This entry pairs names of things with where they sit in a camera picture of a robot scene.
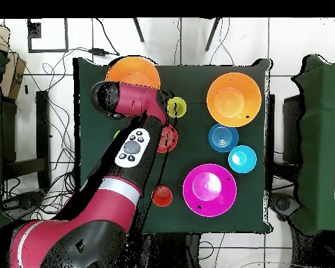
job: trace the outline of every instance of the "dark green table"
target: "dark green table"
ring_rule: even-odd
[[[98,112],[90,100],[95,83],[104,80],[107,66],[97,66],[79,58],[77,60],[80,88],[80,174],[81,185],[87,180],[98,159],[113,140],[114,134],[126,125],[127,119],[115,121]],[[265,73],[269,60],[263,59],[254,66],[157,66],[161,89],[171,90],[187,103],[186,114],[178,119],[176,129],[179,140],[169,153],[161,184],[170,187],[173,199],[168,207],[152,204],[144,226],[145,233],[158,232],[270,232],[263,222],[264,165],[263,144],[265,125]],[[228,154],[221,154],[209,145],[210,128],[216,124],[209,114],[206,97],[211,83],[229,72],[245,73],[258,84],[262,94],[262,107],[254,120],[241,128],[239,144],[248,145],[257,154],[257,165],[248,174],[237,174],[228,165]],[[146,206],[161,171],[164,154],[157,154],[153,169],[137,208]],[[237,197],[232,208],[215,218],[205,218],[193,213],[182,196],[186,175],[203,163],[215,163],[227,168],[237,182]]]
[[[303,165],[298,179],[302,204],[291,220],[305,235],[335,231],[335,65],[318,55],[303,60],[295,82],[306,112],[300,120]]]

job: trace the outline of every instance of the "blue cup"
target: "blue cup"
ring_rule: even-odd
[[[257,156],[252,148],[244,145],[236,146],[228,155],[228,164],[239,173],[250,172],[257,163]]]
[[[215,124],[209,132],[209,144],[217,152],[229,152],[238,143],[238,132],[236,128]]]

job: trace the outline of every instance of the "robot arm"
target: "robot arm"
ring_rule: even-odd
[[[91,99],[105,113],[133,117],[131,124],[54,220],[30,221],[14,231],[10,268],[111,268],[124,248],[168,123],[167,97],[149,87],[99,82]]]

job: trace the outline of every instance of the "orange bowl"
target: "orange bowl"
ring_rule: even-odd
[[[118,60],[108,70],[105,80],[160,89],[160,77],[155,65],[143,57],[124,57]]]
[[[262,104],[257,83],[242,73],[227,73],[217,78],[207,93],[207,108],[220,124],[239,127],[249,124]]]

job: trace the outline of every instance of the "pink bowl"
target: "pink bowl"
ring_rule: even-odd
[[[237,187],[224,167],[212,163],[199,165],[185,178],[183,195],[197,215],[215,217],[228,211],[235,202]]]

